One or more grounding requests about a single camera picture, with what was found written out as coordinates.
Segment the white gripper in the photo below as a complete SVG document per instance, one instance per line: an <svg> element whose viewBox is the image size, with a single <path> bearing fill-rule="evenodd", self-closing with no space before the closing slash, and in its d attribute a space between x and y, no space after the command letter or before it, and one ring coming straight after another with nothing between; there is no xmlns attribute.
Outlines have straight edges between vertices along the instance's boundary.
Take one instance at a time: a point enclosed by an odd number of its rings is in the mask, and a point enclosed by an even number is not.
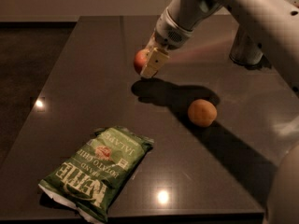
<svg viewBox="0 0 299 224"><path fill-rule="evenodd" d="M154 33L145 47L149 53L140 75L143 78L154 77L169 59L169 54L164 49L154 48L155 42L166 49L179 49L191 36L192 31L176 24L166 8L157 20Z"/></svg>

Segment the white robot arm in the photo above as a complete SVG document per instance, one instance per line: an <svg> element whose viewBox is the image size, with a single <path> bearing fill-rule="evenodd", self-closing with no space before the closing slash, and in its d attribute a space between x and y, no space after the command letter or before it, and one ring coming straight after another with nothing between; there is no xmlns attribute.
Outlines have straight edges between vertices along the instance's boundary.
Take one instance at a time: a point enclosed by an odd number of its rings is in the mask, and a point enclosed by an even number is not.
<svg viewBox="0 0 299 224"><path fill-rule="evenodd" d="M286 0L172 0L157 20L140 75L151 78L191 37L202 20L225 7L277 69L293 92L299 90L299 13ZM281 161L270 190L263 224L299 224L299 148Z"/></svg>

